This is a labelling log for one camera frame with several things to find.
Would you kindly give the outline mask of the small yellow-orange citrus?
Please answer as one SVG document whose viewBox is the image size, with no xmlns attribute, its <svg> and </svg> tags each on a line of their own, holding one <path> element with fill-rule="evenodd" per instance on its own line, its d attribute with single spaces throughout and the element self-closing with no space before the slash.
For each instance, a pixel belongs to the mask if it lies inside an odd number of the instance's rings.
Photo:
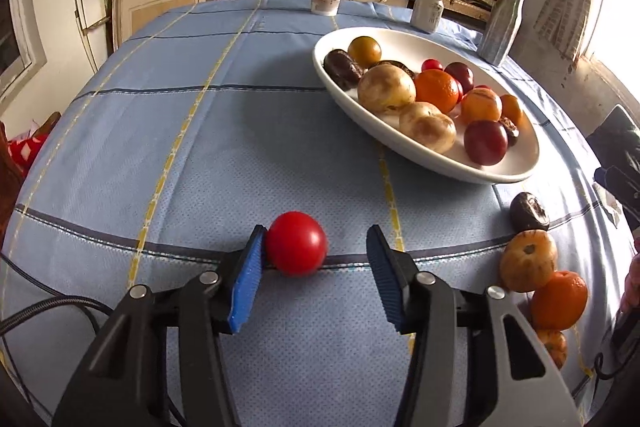
<svg viewBox="0 0 640 427">
<path fill-rule="evenodd" d="M 502 117 L 508 118 L 512 124 L 518 127 L 523 118 L 523 109 L 515 95 L 504 94 L 500 96 L 502 103 Z"/>
</svg>

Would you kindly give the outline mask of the dark brown mangosteen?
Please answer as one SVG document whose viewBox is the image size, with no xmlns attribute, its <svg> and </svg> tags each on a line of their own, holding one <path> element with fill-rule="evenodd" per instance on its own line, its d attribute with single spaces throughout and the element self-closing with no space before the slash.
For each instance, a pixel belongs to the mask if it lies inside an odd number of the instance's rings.
<svg viewBox="0 0 640 427">
<path fill-rule="evenodd" d="M 518 143 L 518 138 L 520 137 L 520 130 L 518 130 L 518 126 L 508 117 L 501 117 L 499 122 L 506 132 L 508 145 L 512 147 Z"/>
</svg>

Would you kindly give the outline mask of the dark red plum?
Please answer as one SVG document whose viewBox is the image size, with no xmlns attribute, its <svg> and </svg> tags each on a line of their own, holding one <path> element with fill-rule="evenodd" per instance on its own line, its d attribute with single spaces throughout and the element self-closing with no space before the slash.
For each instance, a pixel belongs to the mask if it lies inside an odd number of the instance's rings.
<svg viewBox="0 0 640 427">
<path fill-rule="evenodd" d="M 462 62 L 452 62 L 445 67 L 445 72 L 457 80 L 464 94 L 474 88 L 474 72 Z"/>
</svg>

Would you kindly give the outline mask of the large yellow pomegranate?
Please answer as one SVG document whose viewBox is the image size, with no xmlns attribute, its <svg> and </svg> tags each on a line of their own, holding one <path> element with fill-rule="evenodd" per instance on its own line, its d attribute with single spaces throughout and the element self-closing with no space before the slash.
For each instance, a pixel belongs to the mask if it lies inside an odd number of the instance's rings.
<svg viewBox="0 0 640 427">
<path fill-rule="evenodd" d="M 416 101 L 416 85 L 403 69 L 381 64 L 363 74 L 357 95 L 358 102 L 372 113 L 394 113 Z"/>
</svg>

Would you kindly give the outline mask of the orange tangerine on table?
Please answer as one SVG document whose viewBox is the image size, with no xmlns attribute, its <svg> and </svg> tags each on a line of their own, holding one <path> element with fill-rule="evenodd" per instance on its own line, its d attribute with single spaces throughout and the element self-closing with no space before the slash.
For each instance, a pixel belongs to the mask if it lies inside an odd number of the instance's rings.
<svg viewBox="0 0 640 427">
<path fill-rule="evenodd" d="M 414 78 L 416 101 L 426 102 L 449 114 L 458 105 L 461 87 L 454 77 L 440 69 L 427 69 Z"/>
</svg>

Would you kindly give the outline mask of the yellow potato-like fruit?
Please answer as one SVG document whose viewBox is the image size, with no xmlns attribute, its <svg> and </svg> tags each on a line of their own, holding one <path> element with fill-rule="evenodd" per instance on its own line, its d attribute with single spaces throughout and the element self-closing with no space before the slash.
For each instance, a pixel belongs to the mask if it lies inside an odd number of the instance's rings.
<svg viewBox="0 0 640 427">
<path fill-rule="evenodd" d="M 441 154 L 450 150 L 457 141 L 454 121 L 426 102 L 410 103 L 401 109 L 399 130 L 410 139 Z"/>
</svg>

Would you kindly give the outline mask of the white oval serving bowl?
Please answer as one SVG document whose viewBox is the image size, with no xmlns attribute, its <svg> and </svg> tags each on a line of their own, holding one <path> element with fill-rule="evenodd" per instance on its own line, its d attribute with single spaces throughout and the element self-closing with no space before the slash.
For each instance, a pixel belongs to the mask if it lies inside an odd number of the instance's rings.
<svg viewBox="0 0 640 427">
<path fill-rule="evenodd" d="M 353 122 L 428 170 L 471 183 L 515 183 L 537 165 L 538 139 L 523 104 L 446 46 L 353 27 L 321 37 L 312 60 Z"/>
</svg>

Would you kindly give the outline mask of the rough orange fruit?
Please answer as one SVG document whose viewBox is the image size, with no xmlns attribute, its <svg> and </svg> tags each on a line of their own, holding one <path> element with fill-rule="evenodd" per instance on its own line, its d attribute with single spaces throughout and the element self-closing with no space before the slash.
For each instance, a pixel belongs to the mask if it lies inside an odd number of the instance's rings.
<svg viewBox="0 0 640 427">
<path fill-rule="evenodd" d="M 548 351 L 556 367 L 562 369 L 568 355 L 567 342 L 564 334 L 559 331 L 559 329 L 537 329 L 536 334 Z"/>
</svg>

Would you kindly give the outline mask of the blue checked tablecloth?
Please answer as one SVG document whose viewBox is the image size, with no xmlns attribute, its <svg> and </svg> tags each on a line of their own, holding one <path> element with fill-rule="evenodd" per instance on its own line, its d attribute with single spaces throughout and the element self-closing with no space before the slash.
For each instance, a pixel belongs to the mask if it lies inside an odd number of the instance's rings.
<svg viewBox="0 0 640 427">
<path fill-rule="evenodd" d="M 562 375 L 584 421 L 634 426 L 627 396 L 590 373 L 608 344 L 634 257 L 629 228 L 594 187 L 598 160 L 552 96 L 518 64 L 491 77 L 533 121 L 539 161 L 517 184 L 439 176 L 382 146 L 332 100 L 312 64 L 337 29 L 408 30 L 405 10 L 345 2 L 334 17 L 306 0 L 214 1 L 160 16 L 125 42 L 75 96 L 24 182 L 2 246 L 1 312 L 48 289 L 115 306 L 134 284 L 179 287 L 244 246 L 256 225 L 299 210 L 329 239 L 323 267 L 266 271 L 247 323 L 224 338 L 245 426 L 388 426 L 409 365 L 366 258 L 378 225 L 419 268 L 484 291 L 512 237 L 510 202 L 534 194 L 559 264 L 589 287 L 567 334 Z"/>
</svg>

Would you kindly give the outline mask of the red cherry tomato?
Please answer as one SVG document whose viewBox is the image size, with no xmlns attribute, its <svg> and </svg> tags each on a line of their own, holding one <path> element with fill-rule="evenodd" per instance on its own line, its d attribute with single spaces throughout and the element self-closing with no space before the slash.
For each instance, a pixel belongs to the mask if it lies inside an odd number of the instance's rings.
<svg viewBox="0 0 640 427">
<path fill-rule="evenodd" d="M 441 62 L 435 60 L 434 58 L 428 58 L 421 65 L 422 72 L 426 70 L 443 70 L 444 65 Z"/>
</svg>

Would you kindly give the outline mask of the dark purple plum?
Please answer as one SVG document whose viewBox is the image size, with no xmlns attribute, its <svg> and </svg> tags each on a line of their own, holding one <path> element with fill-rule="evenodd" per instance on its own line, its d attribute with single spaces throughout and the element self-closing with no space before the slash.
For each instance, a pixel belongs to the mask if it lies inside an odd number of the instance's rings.
<svg viewBox="0 0 640 427">
<path fill-rule="evenodd" d="M 482 166 L 493 166 L 506 156 L 509 142 L 506 129 L 498 121 L 477 120 L 466 127 L 463 145 L 472 161 Z"/>
</svg>

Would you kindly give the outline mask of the window with white frame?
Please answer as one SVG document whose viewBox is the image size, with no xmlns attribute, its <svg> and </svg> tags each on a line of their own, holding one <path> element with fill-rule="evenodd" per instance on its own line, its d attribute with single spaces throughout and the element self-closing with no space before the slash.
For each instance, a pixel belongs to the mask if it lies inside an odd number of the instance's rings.
<svg viewBox="0 0 640 427">
<path fill-rule="evenodd" d="M 46 63 L 34 0 L 1 0 L 1 108 Z"/>
</svg>

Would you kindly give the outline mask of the silver metal bottle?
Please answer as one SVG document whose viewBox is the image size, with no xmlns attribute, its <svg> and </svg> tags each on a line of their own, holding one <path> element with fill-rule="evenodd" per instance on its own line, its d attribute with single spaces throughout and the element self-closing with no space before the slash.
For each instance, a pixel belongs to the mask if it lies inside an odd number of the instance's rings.
<svg viewBox="0 0 640 427">
<path fill-rule="evenodd" d="M 500 66 L 509 54 L 523 18 L 525 0 L 498 0 L 491 10 L 477 54 L 487 63 Z"/>
</svg>

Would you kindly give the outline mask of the pale yellow fruit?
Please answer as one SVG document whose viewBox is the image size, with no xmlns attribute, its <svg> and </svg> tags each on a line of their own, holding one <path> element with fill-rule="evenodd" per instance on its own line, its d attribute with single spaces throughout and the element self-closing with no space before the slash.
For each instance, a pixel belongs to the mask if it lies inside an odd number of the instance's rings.
<svg viewBox="0 0 640 427">
<path fill-rule="evenodd" d="M 547 231 L 520 232 L 504 248 L 499 263 L 500 279 L 510 291 L 536 291 L 550 281 L 556 260 L 558 248 Z"/>
</svg>

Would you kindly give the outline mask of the large yellow orange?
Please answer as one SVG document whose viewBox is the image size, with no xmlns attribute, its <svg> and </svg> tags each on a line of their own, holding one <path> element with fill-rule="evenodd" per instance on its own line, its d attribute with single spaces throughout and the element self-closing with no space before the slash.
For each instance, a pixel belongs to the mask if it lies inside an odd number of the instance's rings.
<svg viewBox="0 0 640 427">
<path fill-rule="evenodd" d="M 373 67 L 382 57 L 381 46 L 370 36 L 360 36 L 352 40 L 347 53 L 362 69 Z"/>
</svg>

